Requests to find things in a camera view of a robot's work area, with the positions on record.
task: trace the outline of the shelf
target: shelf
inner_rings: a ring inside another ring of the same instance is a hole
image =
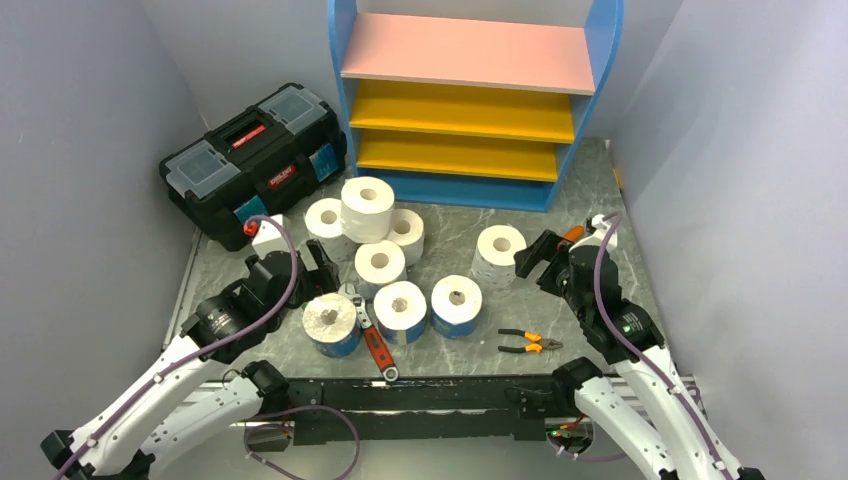
[[[541,142],[574,141],[568,95],[363,80],[350,125]]]
[[[582,28],[360,13],[341,76],[592,95]]]
[[[358,167],[555,182],[552,143],[365,130]]]
[[[402,202],[437,203],[463,207],[503,208],[544,212],[553,183],[431,175],[426,173],[360,169],[360,175],[381,178]]]

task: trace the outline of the yellow shelf board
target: yellow shelf board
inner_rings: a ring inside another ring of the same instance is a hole
[[[572,143],[568,95],[361,80],[354,128]]]
[[[552,143],[365,130],[356,164],[363,168],[555,182]]]

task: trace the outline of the toolbox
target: toolbox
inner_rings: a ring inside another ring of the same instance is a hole
[[[209,238],[244,247],[256,214],[285,213],[344,171],[347,140],[330,106],[288,83],[159,163],[168,197]]]

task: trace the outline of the blue shelf frame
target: blue shelf frame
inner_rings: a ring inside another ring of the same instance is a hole
[[[356,99],[359,80],[342,78],[341,75],[357,13],[356,0],[327,0],[330,55],[341,103],[339,121],[347,134],[348,159],[353,174],[382,178],[395,190],[398,200],[402,201],[548,211],[562,188],[568,167],[574,160],[577,146],[586,132],[589,119],[615,62],[624,21],[624,0],[595,0],[586,17],[583,32],[589,49],[595,94],[571,95],[575,138],[570,145],[557,146],[558,173],[557,181],[553,183],[358,168],[356,155],[361,132],[350,127],[350,112]]]

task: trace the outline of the pink shelf board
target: pink shelf board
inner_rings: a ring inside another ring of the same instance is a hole
[[[360,13],[342,77],[592,95],[582,28]]]

